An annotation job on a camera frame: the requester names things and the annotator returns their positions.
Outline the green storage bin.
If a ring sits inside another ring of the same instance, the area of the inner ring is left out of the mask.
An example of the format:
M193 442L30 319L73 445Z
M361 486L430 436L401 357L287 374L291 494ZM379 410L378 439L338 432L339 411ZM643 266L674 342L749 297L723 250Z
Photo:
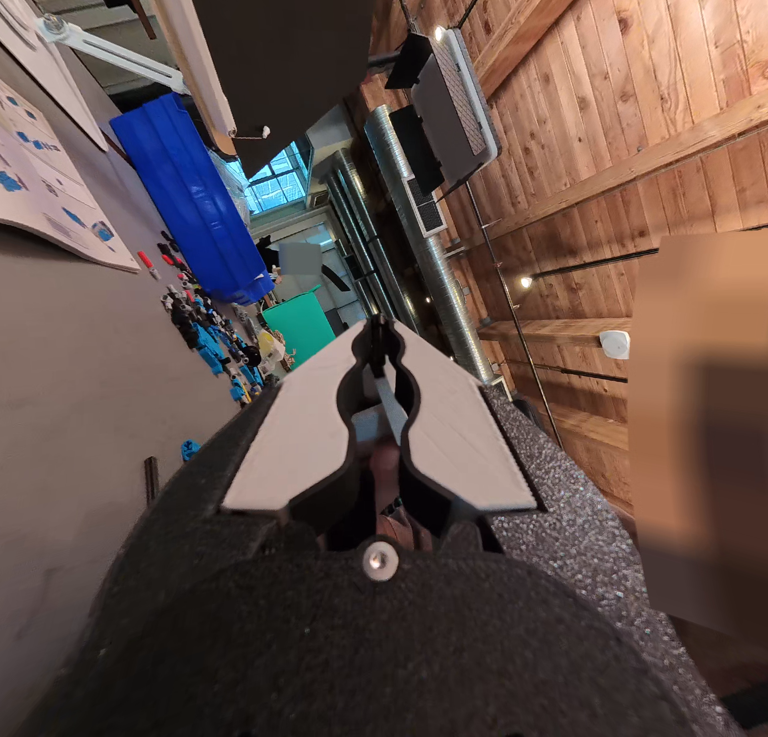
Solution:
M300 367L336 339L316 297L316 292L321 287L321 284L317 284L311 290L267 308L262 313L271 332L276 334L279 331L283 335L286 356L293 358L293 363L290 364L292 370Z

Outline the black partition panel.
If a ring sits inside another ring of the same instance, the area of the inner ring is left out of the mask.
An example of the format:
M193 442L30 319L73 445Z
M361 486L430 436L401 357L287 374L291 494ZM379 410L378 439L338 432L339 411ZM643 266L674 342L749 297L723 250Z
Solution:
M366 76L375 0L192 0L251 178Z

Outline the large metal duct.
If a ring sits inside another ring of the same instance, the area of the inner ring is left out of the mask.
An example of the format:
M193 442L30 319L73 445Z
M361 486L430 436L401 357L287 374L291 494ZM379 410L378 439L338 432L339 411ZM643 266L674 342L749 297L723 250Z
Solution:
M366 137L456 362L483 385L493 385L497 377L482 348L464 294L448 263L442 240L439 234L423 238L416 223L402 182L413 173L392 125L390 113L391 109L387 105L373 109L364 125Z

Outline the pile of small building pieces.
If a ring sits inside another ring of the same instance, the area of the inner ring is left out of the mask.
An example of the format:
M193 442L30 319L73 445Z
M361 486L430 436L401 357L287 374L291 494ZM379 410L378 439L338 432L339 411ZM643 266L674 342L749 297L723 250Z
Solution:
M222 315L181 258L180 247L162 230L161 258L174 268L179 286L167 285L160 302L187 348L195 351L215 376L225 376L231 399L241 409L249 406L264 387L263 362L254 334L242 338L232 320Z

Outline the clear bag of parts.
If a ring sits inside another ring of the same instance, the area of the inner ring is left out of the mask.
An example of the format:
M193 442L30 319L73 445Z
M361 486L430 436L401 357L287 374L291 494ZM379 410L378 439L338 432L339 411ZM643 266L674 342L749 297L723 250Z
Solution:
M230 167L230 164L225 162L220 156L211 149L207 150L216 171L219 173L227 192L233 200L233 203L243 219L245 226L250 227L251 224L251 211L246 200L245 186L241 182L234 170Z

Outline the grey desk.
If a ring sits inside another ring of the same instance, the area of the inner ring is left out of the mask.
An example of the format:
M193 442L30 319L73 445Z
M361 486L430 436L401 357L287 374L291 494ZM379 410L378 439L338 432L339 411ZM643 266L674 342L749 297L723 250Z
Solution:
M105 268L2 226L2 735L13 735L78 645L118 550L185 440L238 411L160 304L175 281L166 229L137 173L104 154L5 51L2 81L45 117L131 254L163 281Z

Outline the thin metal ducts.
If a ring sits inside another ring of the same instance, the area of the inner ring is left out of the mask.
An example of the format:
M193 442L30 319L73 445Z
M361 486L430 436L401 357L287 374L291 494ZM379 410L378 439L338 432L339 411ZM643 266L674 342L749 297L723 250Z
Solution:
M348 155L348 148L337 149L327 159L328 164L322 181L328 188L332 207L339 219L346 241L350 244L351 252L354 254L358 265L355 275L366 286L366 292L370 296L368 301L372 310L389 319L394 319L396 314L389 298L389 292L372 258L368 240L352 205L352 196L348 192L348 186L342 176L342 162L348 160Z

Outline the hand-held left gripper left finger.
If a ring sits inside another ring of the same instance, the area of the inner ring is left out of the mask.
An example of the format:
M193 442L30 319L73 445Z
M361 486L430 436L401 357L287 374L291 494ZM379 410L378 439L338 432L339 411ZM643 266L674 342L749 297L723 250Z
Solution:
M222 513L294 521L323 535L354 508L360 456L377 439L365 374L370 322L359 322L287 375L220 505Z

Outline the white vent grille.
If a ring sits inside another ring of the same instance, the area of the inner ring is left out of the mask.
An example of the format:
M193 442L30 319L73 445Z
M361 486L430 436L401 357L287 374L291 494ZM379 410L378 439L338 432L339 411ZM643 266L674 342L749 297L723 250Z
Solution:
M422 193L415 175L405 177L402 182L422 237L431 238L447 231L448 226L435 195L432 192L428 195Z

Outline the instruction booklet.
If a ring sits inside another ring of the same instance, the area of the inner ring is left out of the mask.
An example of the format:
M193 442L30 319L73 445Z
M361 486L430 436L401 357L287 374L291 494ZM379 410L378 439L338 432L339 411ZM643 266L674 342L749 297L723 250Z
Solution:
M140 271L43 113L4 82L1 222L89 262Z

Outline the blue storage bin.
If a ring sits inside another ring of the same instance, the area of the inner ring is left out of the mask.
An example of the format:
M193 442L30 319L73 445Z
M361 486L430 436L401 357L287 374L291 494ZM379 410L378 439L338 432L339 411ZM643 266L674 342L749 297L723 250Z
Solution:
M202 289L243 306L272 292L270 272L178 95L110 126Z

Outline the hanging light panel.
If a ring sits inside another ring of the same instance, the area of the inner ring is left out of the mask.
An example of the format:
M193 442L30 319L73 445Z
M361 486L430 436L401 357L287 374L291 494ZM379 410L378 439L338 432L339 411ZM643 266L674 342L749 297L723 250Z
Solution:
M386 89L409 92L389 119L421 194L452 192L494 161L502 144L461 32L410 32Z

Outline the white desk lamp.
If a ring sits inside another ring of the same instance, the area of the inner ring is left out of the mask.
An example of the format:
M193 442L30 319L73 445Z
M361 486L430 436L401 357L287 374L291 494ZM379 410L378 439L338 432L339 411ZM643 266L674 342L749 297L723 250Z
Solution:
M191 96L204 122L238 138L230 105L221 87L214 61L192 0L149 0L165 40L180 69L133 52L117 43L82 30L52 12L36 12L24 0L2 0L2 20L25 45L50 50L60 44L89 54L122 70Z

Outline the paned window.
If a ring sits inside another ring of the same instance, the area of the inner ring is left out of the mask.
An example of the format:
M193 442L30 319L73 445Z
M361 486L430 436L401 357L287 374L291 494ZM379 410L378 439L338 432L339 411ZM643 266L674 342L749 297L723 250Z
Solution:
M250 213L255 215L305 202L308 188L309 170L294 141L246 180L244 193Z

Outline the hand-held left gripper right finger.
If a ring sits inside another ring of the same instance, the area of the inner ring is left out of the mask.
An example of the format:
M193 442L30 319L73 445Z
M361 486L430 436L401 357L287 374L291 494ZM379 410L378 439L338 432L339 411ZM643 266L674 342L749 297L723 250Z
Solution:
M479 381L388 319L384 412L400 450L402 501L433 536L458 521L538 510Z

